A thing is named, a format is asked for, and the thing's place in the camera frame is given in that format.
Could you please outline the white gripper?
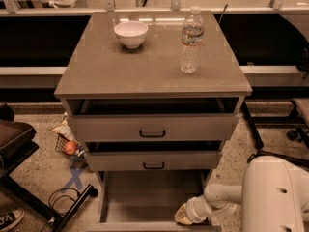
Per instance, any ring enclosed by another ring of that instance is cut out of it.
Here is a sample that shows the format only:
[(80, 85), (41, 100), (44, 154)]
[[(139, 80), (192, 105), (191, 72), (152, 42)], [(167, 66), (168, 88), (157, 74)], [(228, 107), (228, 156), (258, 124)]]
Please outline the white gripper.
[(175, 221), (183, 225), (191, 225), (193, 223), (201, 223), (207, 218), (216, 217), (222, 212), (223, 207), (213, 207), (201, 195), (199, 197), (192, 197), (186, 204), (182, 204), (175, 213)]

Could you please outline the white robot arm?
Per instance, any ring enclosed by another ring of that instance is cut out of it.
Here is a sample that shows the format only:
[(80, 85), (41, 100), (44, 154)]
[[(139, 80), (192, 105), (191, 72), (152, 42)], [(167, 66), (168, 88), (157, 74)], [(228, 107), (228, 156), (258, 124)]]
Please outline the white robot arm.
[(250, 161), (240, 186), (209, 184), (176, 211), (180, 224), (198, 224), (241, 206), (241, 232), (305, 232), (309, 173), (274, 156)]

